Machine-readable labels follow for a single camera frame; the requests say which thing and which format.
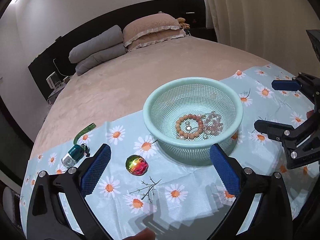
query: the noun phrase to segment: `light blue plastic basket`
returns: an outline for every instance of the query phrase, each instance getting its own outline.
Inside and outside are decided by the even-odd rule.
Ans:
[[[179,140],[175,123],[185,114],[216,111],[224,124],[218,136],[208,139]],[[243,117],[239,96],[227,85],[209,78],[189,77],[171,81],[151,93],[143,106],[143,119],[149,132],[159,140],[163,150],[179,157],[209,160],[210,147],[218,143],[225,150]],[[197,127],[196,121],[190,121]]]

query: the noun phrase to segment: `curtain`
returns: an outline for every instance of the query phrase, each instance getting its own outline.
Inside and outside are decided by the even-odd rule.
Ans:
[[[320,20],[307,0],[207,0],[218,42],[262,57],[294,75],[320,76],[307,29]]]

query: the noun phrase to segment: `headboard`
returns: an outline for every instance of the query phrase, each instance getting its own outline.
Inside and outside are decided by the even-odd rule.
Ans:
[[[174,18],[183,17],[191,28],[205,27],[206,10],[204,0],[151,0],[129,5],[82,24],[63,37],[57,38],[54,44],[48,47],[29,65],[29,71],[39,90],[47,100],[53,91],[46,82],[46,78],[54,71],[57,65],[64,75],[73,75],[76,64],[69,62],[69,52],[81,44],[109,29],[119,25],[123,30],[127,24],[144,16],[156,14],[159,11],[170,14]]]

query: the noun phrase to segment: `light blue tablecloth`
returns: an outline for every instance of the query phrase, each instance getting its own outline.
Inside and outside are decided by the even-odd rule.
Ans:
[[[279,171],[284,177],[292,216],[296,217],[312,189],[319,173],[319,164],[288,171],[281,143],[271,141],[254,130],[257,119],[291,124],[297,127],[306,119],[306,112],[313,104],[299,92],[275,91],[274,79],[291,79],[292,75],[275,65],[252,67],[243,73],[222,80],[239,94],[243,101],[244,118],[239,134],[234,136],[235,149],[231,157],[243,167],[251,167],[257,174],[270,175]],[[170,158],[159,145],[151,144],[142,111],[130,114],[82,136],[78,143],[86,143],[91,153],[101,144],[111,146],[111,161],[91,195],[85,199],[100,223],[114,239],[134,235],[146,226],[157,233],[157,239],[206,239],[220,223],[234,201],[226,191],[213,166],[192,167]],[[72,141],[56,146],[31,159],[24,179],[20,198],[20,212],[26,233],[27,210],[33,185],[41,170],[49,174],[64,172],[61,158],[73,146]],[[148,172],[131,175],[125,161],[132,154],[142,155],[149,164]],[[158,182],[155,195],[141,199],[147,189],[142,183]],[[60,194],[66,216],[72,228],[81,232],[68,206],[64,194]],[[240,232],[246,230],[258,205],[256,195]]]

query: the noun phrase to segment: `human hand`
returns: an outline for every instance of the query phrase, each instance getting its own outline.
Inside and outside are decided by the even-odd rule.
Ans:
[[[145,228],[135,236],[126,237],[123,240],[155,240],[156,234],[150,228]]]

